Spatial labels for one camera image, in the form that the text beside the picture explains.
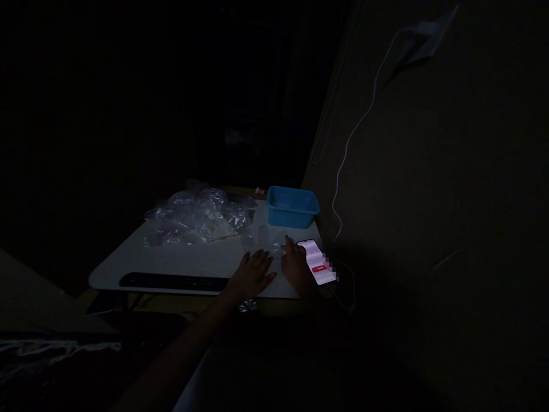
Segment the left hand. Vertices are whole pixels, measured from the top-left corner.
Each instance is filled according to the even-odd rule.
[[[250,252],[246,253],[224,292],[238,302],[251,299],[263,292],[276,276],[275,272],[265,276],[273,262],[273,258],[267,257],[268,255],[269,252],[264,252],[263,249],[259,249],[251,257]]]

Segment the blue plastic basket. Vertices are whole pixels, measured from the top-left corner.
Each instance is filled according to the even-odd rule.
[[[307,229],[320,213],[319,201],[311,191],[271,186],[267,194],[269,224]]]

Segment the dark background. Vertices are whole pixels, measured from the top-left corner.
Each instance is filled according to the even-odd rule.
[[[4,3],[0,245],[76,295],[187,178],[299,187],[347,3]]]

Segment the finger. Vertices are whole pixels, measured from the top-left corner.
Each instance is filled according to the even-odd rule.
[[[285,237],[286,239],[286,244],[283,245],[281,247],[281,249],[286,252],[286,253],[291,253],[293,252],[293,242],[292,242],[292,239],[290,239],[290,237],[288,235],[286,235]]]
[[[242,260],[240,261],[240,264],[238,265],[238,267],[244,266],[248,262],[248,259],[250,259],[250,252],[246,252],[244,254],[244,256],[242,257]]]
[[[263,263],[261,263],[261,266],[259,266],[259,269],[261,271],[261,276],[263,276],[264,273],[269,270],[270,264],[273,263],[273,257],[271,256],[268,259],[265,259]]]
[[[252,257],[250,257],[250,260],[248,260],[249,264],[253,264],[256,259],[263,253],[263,249],[259,249],[257,252],[255,252]]]
[[[255,266],[260,266],[265,261],[267,256],[269,256],[269,251],[263,252],[261,255],[259,255],[259,257],[255,260],[255,262],[253,262],[253,264]]]
[[[261,282],[259,282],[259,285],[257,287],[257,293],[256,294],[260,294],[261,292],[263,292],[265,290],[265,288],[267,286],[269,286],[269,283],[271,283],[275,277],[276,277],[276,272],[273,272],[273,273],[268,274],[267,276],[265,276],[263,279],[261,279]]]

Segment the wall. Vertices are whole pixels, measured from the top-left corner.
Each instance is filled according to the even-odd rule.
[[[400,37],[340,175],[339,246],[357,272],[358,327],[457,409],[535,402],[542,393],[549,9],[541,3],[461,2],[435,56],[388,83]],[[329,129],[325,155],[303,181],[319,198],[323,237],[339,228],[336,173],[392,36],[454,6],[373,1],[360,9],[349,53],[341,47],[343,74],[332,78],[339,102],[328,96],[319,128],[315,159]]]

